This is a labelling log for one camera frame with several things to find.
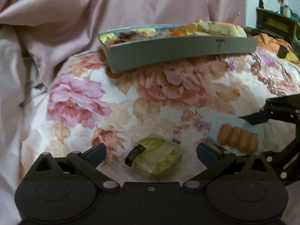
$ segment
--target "wooden furniture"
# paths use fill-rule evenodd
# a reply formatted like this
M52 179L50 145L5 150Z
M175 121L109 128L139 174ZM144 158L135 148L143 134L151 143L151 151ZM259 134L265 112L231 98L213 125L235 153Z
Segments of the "wooden furniture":
M270 10L256 8L256 29L275 39L283 39L291 45L294 54L300 56L300 23Z

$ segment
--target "bed cover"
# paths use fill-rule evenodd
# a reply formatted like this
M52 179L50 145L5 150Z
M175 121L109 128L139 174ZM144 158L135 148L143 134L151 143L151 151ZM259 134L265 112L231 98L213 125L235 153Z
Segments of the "bed cover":
M299 68L274 53L186 58L112 73L102 51L70 57L47 93L25 106L20 175L42 152L62 157L102 142L107 158L98 169L120 182L142 181L124 160L134 143L156 133L181 141L180 183L205 169L195 153L219 113L259 111L266 98L298 94ZM295 136L292 124L269 121L264 151L280 151ZM299 224L299 183L289 186L287 224Z

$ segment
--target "blue gripper pad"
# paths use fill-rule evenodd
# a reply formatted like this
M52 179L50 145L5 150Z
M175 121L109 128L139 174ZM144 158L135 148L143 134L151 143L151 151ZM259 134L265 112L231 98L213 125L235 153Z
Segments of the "blue gripper pad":
M197 157L207 168L218 161L218 157L215 154L200 144L197 147Z

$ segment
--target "screw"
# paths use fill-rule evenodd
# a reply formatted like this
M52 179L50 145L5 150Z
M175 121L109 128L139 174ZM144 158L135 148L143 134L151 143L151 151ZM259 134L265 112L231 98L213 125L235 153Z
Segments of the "screw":
M113 189L118 186L116 181L106 181L103 183L103 187L107 189Z
M185 185L186 185L186 187L192 188L192 189L195 189L200 186L198 181L193 181L193 180L185 182Z
M267 157L267 162L271 162L273 160L273 157L269 156Z
M280 174L281 179L285 179L287 177L287 173L286 172L282 172Z
M155 189L155 187L148 187L148 190L149 190L149 191L154 191L154 190L156 190L156 189Z

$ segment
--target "brown sausage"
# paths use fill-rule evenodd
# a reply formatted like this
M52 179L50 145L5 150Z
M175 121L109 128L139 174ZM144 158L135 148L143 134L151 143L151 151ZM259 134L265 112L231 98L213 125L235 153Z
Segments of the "brown sausage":
M233 127L229 133L228 145L233 148L239 146L239 138L241 134L241 129L238 127Z
M247 129L241 131L238 150L240 152L246 152L249 148L250 132Z
M229 133L232 129L232 126L230 124L223 124L219 130L217 141L221 145L228 145L228 139L229 139Z
M250 134L250 140L249 140L249 149L248 152L249 153L255 153L257 152L257 148L258 148L258 137L256 133L251 133Z

